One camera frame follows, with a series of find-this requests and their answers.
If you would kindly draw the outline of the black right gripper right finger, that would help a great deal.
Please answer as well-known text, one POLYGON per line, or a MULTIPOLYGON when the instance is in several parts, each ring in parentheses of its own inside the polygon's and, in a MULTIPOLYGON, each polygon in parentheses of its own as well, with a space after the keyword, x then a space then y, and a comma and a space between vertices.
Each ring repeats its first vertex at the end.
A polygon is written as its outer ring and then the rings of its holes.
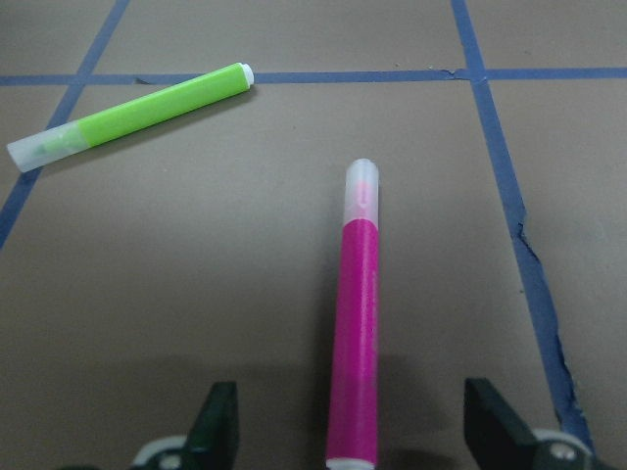
POLYGON ((540 441, 486 378, 464 382, 463 435, 480 469, 541 469, 540 441))

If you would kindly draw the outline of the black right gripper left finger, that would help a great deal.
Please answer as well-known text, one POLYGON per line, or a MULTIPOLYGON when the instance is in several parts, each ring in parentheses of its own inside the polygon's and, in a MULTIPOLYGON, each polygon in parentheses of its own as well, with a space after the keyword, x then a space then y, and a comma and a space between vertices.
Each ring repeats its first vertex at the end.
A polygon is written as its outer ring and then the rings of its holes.
POLYGON ((239 448, 235 382, 212 385, 183 446, 184 469, 234 468, 239 448))

